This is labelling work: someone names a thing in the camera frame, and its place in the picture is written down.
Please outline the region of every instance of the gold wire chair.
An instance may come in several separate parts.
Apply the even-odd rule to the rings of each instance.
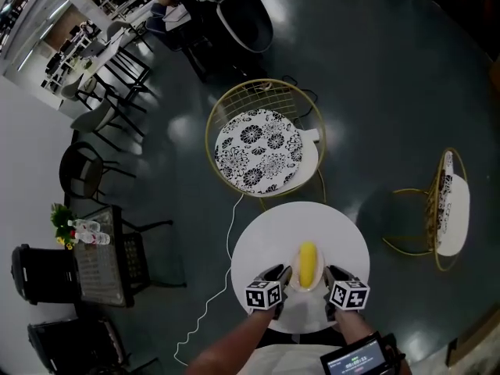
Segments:
[[[460,157],[460,154],[454,149],[454,148],[446,148],[443,151],[443,154],[441,156],[441,159],[439,160],[439,165],[437,166],[437,171],[434,175],[434,178],[432,180],[432,183],[430,184],[429,190],[425,191],[422,189],[415,189],[415,188],[407,188],[407,189],[399,189],[397,191],[393,191],[392,193],[397,195],[400,193],[421,193],[427,196],[427,204],[426,204],[426,209],[425,209],[425,228],[426,228],[426,242],[427,242],[427,250],[423,252],[407,252],[401,248],[396,247],[393,245],[390,240],[392,241],[404,241],[404,240],[415,240],[418,239],[418,237],[383,237],[382,240],[387,243],[389,246],[391,246],[396,252],[400,252],[404,255],[410,255],[413,257],[418,257],[422,255],[429,255],[434,253],[434,259],[436,261],[436,265],[440,271],[448,271],[452,268],[452,266],[455,264],[457,258],[459,257],[459,253],[457,253],[452,261],[448,264],[448,266],[443,266],[441,264],[441,261],[439,259],[439,254],[438,254],[438,205],[439,205],[439,194],[441,191],[441,188],[444,183],[444,178],[445,178],[445,172],[444,172],[444,165],[445,165],[445,156],[446,152],[451,152],[453,153],[453,156],[456,157],[459,161],[460,168],[462,171],[462,177],[467,182],[467,174],[466,174],[466,168],[463,165],[462,158]]]
[[[317,143],[319,158],[316,166],[316,172],[318,173],[323,186],[323,201],[326,203],[326,192],[323,177],[320,172],[320,164],[323,160],[326,148],[323,117],[314,102],[306,93],[298,87],[287,82],[283,82],[282,80],[255,79],[246,81],[230,89],[213,106],[205,129],[205,150],[215,173],[224,181],[224,183],[227,184],[227,186],[234,189],[238,193],[244,193],[245,195],[256,197],[255,195],[237,189],[226,178],[224,178],[217,168],[213,157],[213,149],[215,148],[216,139],[224,125],[231,121],[235,116],[256,109],[277,111],[286,116],[298,129],[309,130],[316,128],[318,130],[320,140]],[[293,191],[298,190],[305,183],[307,182],[304,182],[300,186],[278,195],[259,197],[262,207],[266,209],[262,198],[288,195]]]

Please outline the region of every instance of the chair leg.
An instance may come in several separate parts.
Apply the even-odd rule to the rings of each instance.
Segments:
[[[149,51],[150,51],[151,53],[153,53],[153,49],[151,48],[151,46],[150,46],[150,45],[148,45],[148,43],[147,43],[147,42],[146,42],[146,40],[142,37],[142,35],[141,35],[141,34],[139,34],[139,32],[137,32],[137,35],[138,35],[139,39],[141,39],[142,43],[144,43],[144,44],[146,45],[146,47],[147,47],[147,48],[149,48]]]
[[[142,232],[145,232],[147,230],[159,227],[160,225],[170,225],[170,226],[173,225],[173,221],[172,220],[149,223],[148,225],[142,225],[141,227],[137,227],[137,226],[133,225],[132,223],[130,223],[127,220],[124,220],[124,219],[122,219],[122,223],[124,223],[129,228],[132,228],[133,230],[135,230],[136,232],[139,232],[139,233],[142,233]]]
[[[132,129],[134,129],[138,134],[140,134],[142,137],[144,137],[144,134],[142,133],[142,131],[135,125],[135,123],[130,121],[125,114],[123,114],[121,111],[119,111],[118,108],[115,108],[115,111],[116,111],[116,114],[121,116],[123,118],[123,120],[130,125],[130,127]]]
[[[396,246],[394,246],[388,239],[392,239],[392,240],[404,240],[404,238],[397,238],[397,237],[383,237],[382,238],[382,241],[388,245],[389,247],[393,248],[396,252],[400,252],[404,255],[410,255],[412,257],[420,257],[422,255],[428,255],[428,254],[432,254],[433,251],[432,250],[426,250],[425,252],[407,252],[401,248],[398,248]]]
[[[87,107],[87,109],[89,111],[92,111],[92,107],[90,107],[89,104],[87,103],[87,101],[83,100],[82,97],[78,93],[77,93],[77,98],[78,98],[78,100],[80,100],[84,104],[85,107]]]
[[[152,360],[149,360],[146,364],[142,364],[141,366],[138,366],[135,370],[132,370],[130,373],[132,374],[139,374],[141,373],[141,371],[146,368],[147,366],[150,366],[151,364],[153,364],[155,361],[158,361],[158,357],[155,357],[154,359]]]
[[[182,284],[166,284],[165,282],[158,282],[157,280],[150,280],[149,283],[157,288],[187,288],[188,285],[184,282]]]
[[[112,92],[115,89],[112,85],[107,84],[98,74],[94,74],[94,78],[106,90],[106,93]]]
[[[130,72],[126,67],[122,66],[115,59],[111,59],[110,61],[111,61],[111,63],[113,63],[116,66],[116,68],[118,68],[120,71],[125,73],[131,80],[133,80],[134,82],[138,81],[138,79],[135,77],[135,75],[132,72]]]
[[[147,289],[149,286],[151,286],[151,282],[148,280],[148,282],[145,282],[143,284],[140,284],[139,286],[132,288],[132,294],[136,295],[137,293],[141,293],[144,289]]]
[[[117,152],[122,152],[123,149],[119,148],[117,145],[115,145],[114,143],[112,143],[111,141],[109,141],[108,139],[106,139],[104,136],[102,136],[99,132],[97,132],[96,130],[94,130],[92,132],[95,136],[97,136],[99,139],[101,139],[102,141],[104,141],[106,144],[110,145],[112,148],[114,148]]]
[[[128,177],[131,177],[131,178],[137,178],[133,173],[130,173],[130,172],[127,172],[127,171],[123,171],[120,168],[115,168],[113,166],[104,166],[104,169],[105,170],[119,172],[119,173],[122,173],[123,175],[127,175]]]
[[[120,125],[118,125],[117,123],[107,123],[106,125],[110,126],[110,127],[113,127],[113,128],[116,128],[116,129],[121,129],[123,130],[123,127],[121,127]]]
[[[134,107],[135,109],[138,109],[139,111],[142,111],[143,113],[147,113],[146,109],[143,109],[142,107],[140,107],[139,105],[133,103],[133,102],[129,102],[128,100],[126,100],[125,98],[119,96],[119,95],[116,95],[112,92],[109,92],[108,95],[110,95],[111,97],[115,98],[118,102],[124,104],[124,105],[129,105],[130,107]]]
[[[422,189],[415,189],[414,187],[408,187],[407,189],[398,189],[397,191],[393,191],[395,195],[397,193],[423,193],[424,195],[428,195],[429,192]]]
[[[182,52],[187,57],[187,60],[191,64],[191,67],[193,68],[193,70],[195,70],[196,75],[198,75],[199,80],[201,82],[205,83],[206,82],[205,73],[203,73],[202,69],[199,67],[199,65],[196,62],[195,57],[191,53],[191,50],[189,49],[189,47],[183,48]]]
[[[127,60],[125,60],[121,55],[117,54],[115,55],[115,59],[120,61],[131,73],[132,72],[138,72],[137,76],[141,75],[141,71],[138,70],[135,66],[134,63],[130,64]]]
[[[124,48],[118,47],[118,51],[121,52],[123,55],[126,55],[129,59],[131,59],[132,61],[134,61],[136,64],[138,64],[139,66],[141,66],[145,70],[149,71],[151,69],[149,66],[147,66],[146,64],[144,64],[140,59],[138,59],[134,55],[130,54]]]
[[[96,202],[96,203],[100,204],[100,205],[107,205],[106,203],[100,202],[100,201],[99,201],[99,197],[98,197],[97,195],[96,195],[96,197],[95,197],[95,198],[94,198],[94,197],[91,197],[91,200],[92,200],[93,202]]]
[[[104,66],[108,69],[110,73],[112,73],[115,77],[117,77],[122,84],[130,88],[132,84],[125,82],[125,80],[123,80],[123,78],[120,75],[118,75],[118,73],[113,68],[111,68],[111,66],[109,66],[108,64],[105,64]]]
[[[149,88],[144,84],[135,84],[134,86],[132,86],[132,89],[135,89],[137,91],[149,91]]]
[[[136,62],[132,61],[129,57],[127,57],[126,55],[119,55],[117,54],[116,57],[120,57],[124,62],[127,61],[128,64],[127,65],[130,65],[132,66],[136,71],[139,71],[139,69],[135,68],[134,66],[137,65]]]

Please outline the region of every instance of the handheld display device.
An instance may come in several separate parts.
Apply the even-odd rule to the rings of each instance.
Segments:
[[[327,375],[397,373],[394,371],[395,363],[385,345],[376,332],[356,343],[323,355],[321,363]]]

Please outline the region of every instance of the round white table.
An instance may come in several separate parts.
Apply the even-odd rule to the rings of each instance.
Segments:
[[[323,254],[325,266],[344,268],[363,282],[370,275],[370,256],[356,225],[328,205],[292,202],[274,207],[257,218],[241,234],[233,252],[231,280],[234,293],[246,310],[245,287],[262,271],[283,263],[291,265],[304,241],[313,241]],[[287,334],[308,334],[325,329],[327,321],[323,281],[309,292],[288,286],[280,319],[269,328]]]

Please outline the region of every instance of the black and white patterned cushion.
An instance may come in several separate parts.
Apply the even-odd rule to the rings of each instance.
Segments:
[[[281,188],[297,172],[302,139],[293,123],[278,112],[243,112],[220,131],[215,160],[236,188],[267,193]]]
[[[437,205],[437,240],[436,245],[439,247],[441,240],[448,229],[449,218],[449,199],[452,189],[453,178],[453,153],[445,153],[445,162],[443,163],[443,172],[441,174],[439,184],[439,203]]]

